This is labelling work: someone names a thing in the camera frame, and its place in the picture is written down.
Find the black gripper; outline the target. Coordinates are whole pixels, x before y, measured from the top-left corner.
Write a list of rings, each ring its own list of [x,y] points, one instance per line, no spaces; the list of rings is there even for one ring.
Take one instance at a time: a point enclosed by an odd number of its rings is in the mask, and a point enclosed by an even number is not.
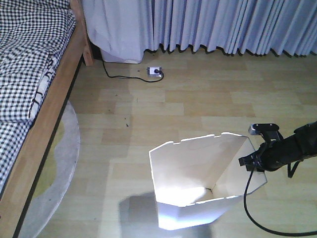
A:
[[[266,147],[263,143],[257,151],[239,158],[238,161],[247,171],[256,169],[259,172],[273,172],[294,162],[294,156],[281,142],[275,142],[271,147]]]

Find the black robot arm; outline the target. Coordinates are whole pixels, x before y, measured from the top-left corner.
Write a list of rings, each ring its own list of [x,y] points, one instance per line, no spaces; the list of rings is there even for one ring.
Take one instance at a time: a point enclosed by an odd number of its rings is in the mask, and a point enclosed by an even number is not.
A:
[[[286,165],[291,178],[300,162],[317,155],[316,122],[297,128],[287,138],[283,138],[274,123],[254,123],[249,134],[261,135],[264,143],[255,152],[239,158],[239,164],[247,171],[273,172]]]

